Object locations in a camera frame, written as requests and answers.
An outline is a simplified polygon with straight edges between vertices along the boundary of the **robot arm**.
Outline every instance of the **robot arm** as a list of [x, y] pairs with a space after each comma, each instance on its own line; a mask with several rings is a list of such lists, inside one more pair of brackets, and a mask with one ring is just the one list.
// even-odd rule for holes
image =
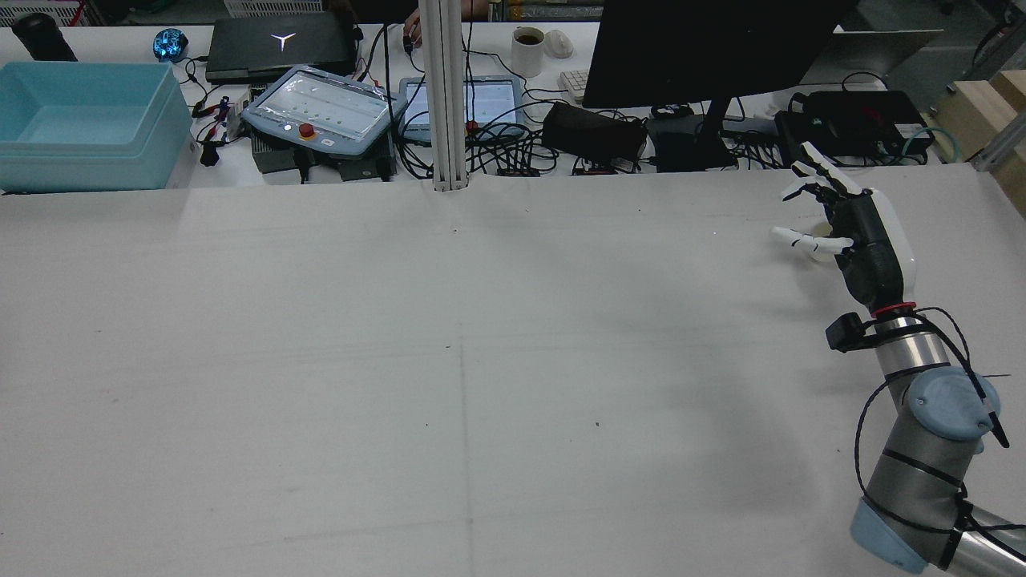
[[[853, 538], [910, 573], [935, 565], [966, 577], [1026, 576], [1026, 527], [975, 508], [962, 483], [985, 434], [993, 432], [1008, 447], [996, 391], [916, 311], [915, 259], [886, 197], [860, 189], [808, 143], [802, 149], [806, 161], [792, 166], [798, 180], [783, 198], [813, 194], [832, 232], [823, 238], [775, 233], [792, 246], [825, 246], [834, 254], [849, 293], [874, 320], [845, 314], [827, 329], [827, 341], [841, 352], [873, 349], [885, 381], [870, 401], [886, 389], [898, 410], [869, 483], [859, 474], [863, 498]], [[858, 446], [856, 461], [858, 467]]]

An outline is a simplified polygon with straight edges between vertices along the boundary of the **white desk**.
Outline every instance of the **white desk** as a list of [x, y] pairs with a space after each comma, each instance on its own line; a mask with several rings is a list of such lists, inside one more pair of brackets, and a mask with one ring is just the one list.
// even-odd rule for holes
[[[510, 23], [479, 23], [474, 25], [474, 33], [471, 39], [471, 47], [481, 52], [495, 52], [502, 55], [507, 65], [510, 64], [510, 39], [512, 31], [517, 27]], [[575, 45], [575, 53], [569, 59], [558, 60], [548, 55], [545, 59], [542, 73], [529, 79], [529, 87], [558, 88], [559, 73], [563, 70], [587, 69], [591, 64], [591, 55], [594, 48], [595, 34], [598, 29], [597, 23], [537, 23], [532, 24], [544, 31], [558, 28], [567, 33]], [[66, 28], [62, 29], [65, 39], [75, 51], [79, 60], [83, 62], [155, 62], [153, 57], [153, 38], [163, 30], [164, 27], [113, 27], [113, 28]], [[366, 41], [361, 45], [361, 53], [367, 55], [370, 50], [373, 35], [380, 30], [380, 25], [363, 26]], [[204, 55], [209, 51], [211, 26], [184, 26], [181, 30], [189, 38], [189, 55]], [[465, 37], [469, 35], [470, 25], [464, 25]], [[399, 80], [404, 77], [417, 77], [419, 73], [409, 63], [409, 59], [402, 51], [402, 33], [398, 27], [392, 28], [389, 34], [389, 50], [391, 55], [392, 69], [392, 89], [398, 90]], [[21, 41], [9, 29], [0, 29], [0, 66], [14, 60], [28, 60], [29, 54]], [[424, 68], [423, 52], [418, 49], [413, 52], [413, 60], [417, 66]], [[185, 63], [175, 65], [175, 75], [180, 80], [185, 80], [186, 75], [183, 70]], [[483, 55], [472, 55], [471, 67], [474, 75], [507, 74], [507, 71], [496, 62], [494, 57]], [[204, 81], [202, 71], [203, 65], [199, 65], [197, 76]], [[371, 65], [370, 74], [377, 78], [382, 85], [385, 83], [385, 54], [384, 46], [379, 43], [377, 53]], [[625, 81], [631, 81], [625, 75]], [[874, 87], [873, 85], [859, 85], [850, 83], [850, 87], [859, 89]], [[752, 117], [772, 118], [773, 114], [787, 106], [791, 94], [796, 90], [812, 91], [821, 86], [801, 86], [799, 88], [785, 90], [772, 94], [758, 94], [744, 99], [745, 112]], [[192, 83], [183, 85], [183, 92], [186, 102], [190, 105], [198, 101], [202, 91]], [[221, 95], [228, 94], [232, 99], [241, 98], [244, 94], [242, 86], [228, 86], [221, 88], [207, 102], [208, 105], [216, 104]], [[545, 94], [536, 92], [539, 98], [553, 97], [558, 94]], [[541, 120], [548, 112], [548, 105], [532, 107], [529, 114]], [[647, 109], [632, 109], [629, 114], [647, 116]], [[737, 104], [732, 102], [731, 115], [740, 116], [741, 110]], [[193, 133], [199, 132], [200, 128], [208, 119], [200, 119], [194, 123]], [[431, 160], [431, 151], [427, 148], [415, 147], [419, 156], [425, 160]], [[213, 167], [201, 166], [198, 163], [198, 153], [194, 159], [186, 159], [180, 163], [179, 171], [183, 175], [177, 180], [183, 188], [201, 187], [222, 187], [222, 186], [259, 186], [264, 184], [295, 184], [299, 177], [295, 170], [284, 172], [261, 175], [253, 163], [248, 140], [239, 141], [231, 146], [219, 150], [222, 157], [221, 162]], [[652, 147], [645, 155], [652, 155]], [[554, 172], [556, 175], [569, 175], [573, 167], [573, 157], [564, 155], [563, 161]], [[643, 165], [646, 171], [655, 171], [655, 168]], [[410, 180], [411, 177], [401, 167], [397, 180]], [[341, 179], [333, 168], [315, 166], [311, 171], [311, 182], [313, 183], [339, 183]]]
[[[854, 178], [1014, 375], [966, 483], [1026, 521], [1022, 219], [964, 164]], [[847, 535], [880, 375], [768, 242], [821, 218], [790, 179], [0, 197], [0, 574], [904, 575]]]

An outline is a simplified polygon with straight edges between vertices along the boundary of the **monitor stand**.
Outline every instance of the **monitor stand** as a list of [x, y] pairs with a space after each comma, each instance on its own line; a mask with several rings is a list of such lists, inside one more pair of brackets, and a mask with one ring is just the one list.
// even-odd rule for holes
[[657, 170], [697, 172], [734, 166], [737, 159], [719, 136], [729, 103], [731, 99], [713, 100], [705, 115], [649, 119], [647, 127], [656, 146]]

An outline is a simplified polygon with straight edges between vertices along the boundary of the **green cable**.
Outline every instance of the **green cable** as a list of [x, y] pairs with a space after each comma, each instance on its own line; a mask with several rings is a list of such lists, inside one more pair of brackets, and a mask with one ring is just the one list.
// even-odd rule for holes
[[901, 147], [901, 156], [899, 158], [904, 158], [905, 155], [908, 154], [908, 147], [912, 146], [912, 141], [923, 132], [940, 132], [947, 137], [948, 140], [951, 141], [951, 146], [954, 147], [954, 153], [951, 155], [951, 162], [958, 161], [958, 157], [961, 156], [961, 148], [958, 146], [958, 141], [955, 139], [954, 134], [944, 128], [941, 128], [940, 126], [923, 126], [915, 132], [912, 132], [911, 137], [905, 139], [905, 146]]

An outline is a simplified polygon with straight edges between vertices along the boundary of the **light blue plastic bin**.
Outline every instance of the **light blue plastic bin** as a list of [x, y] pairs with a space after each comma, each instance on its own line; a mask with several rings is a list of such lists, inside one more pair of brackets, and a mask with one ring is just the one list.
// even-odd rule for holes
[[9, 63], [0, 110], [8, 192], [163, 188], [192, 125], [166, 63]]

